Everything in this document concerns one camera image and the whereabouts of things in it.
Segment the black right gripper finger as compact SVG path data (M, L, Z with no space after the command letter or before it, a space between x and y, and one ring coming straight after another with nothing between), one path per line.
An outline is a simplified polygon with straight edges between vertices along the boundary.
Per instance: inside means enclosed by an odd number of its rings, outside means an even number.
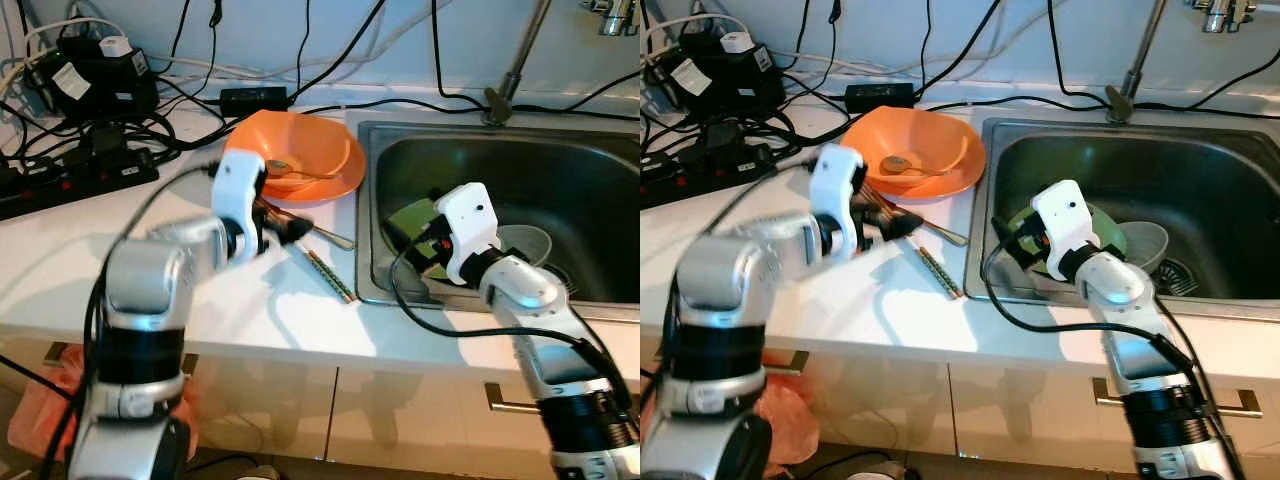
M1029 215L1020 218L993 215L989 219L989 225L993 228L1002 251L1010 253L1033 252L1033 232Z
M426 227L424 218L385 218L383 233L393 256L404 250Z

